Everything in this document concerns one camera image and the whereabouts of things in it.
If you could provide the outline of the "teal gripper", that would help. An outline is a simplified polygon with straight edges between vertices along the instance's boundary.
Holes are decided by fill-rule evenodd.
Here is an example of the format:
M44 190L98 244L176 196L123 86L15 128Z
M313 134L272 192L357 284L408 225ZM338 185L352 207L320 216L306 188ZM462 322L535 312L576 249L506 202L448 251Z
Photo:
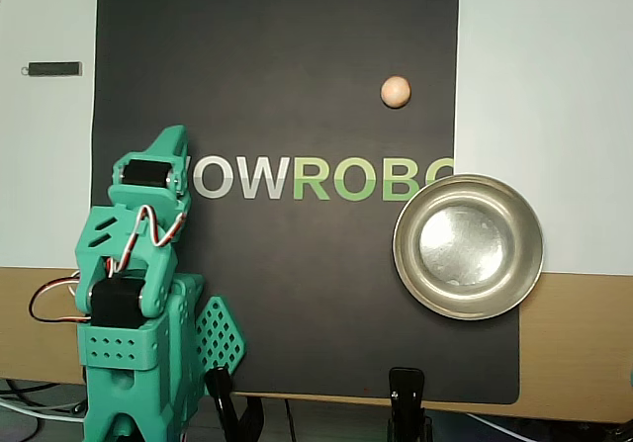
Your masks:
M165 128L149 153L129 152L113 166L108 197L128 209L150 205L159 215L188 214L188 136L184 125Z

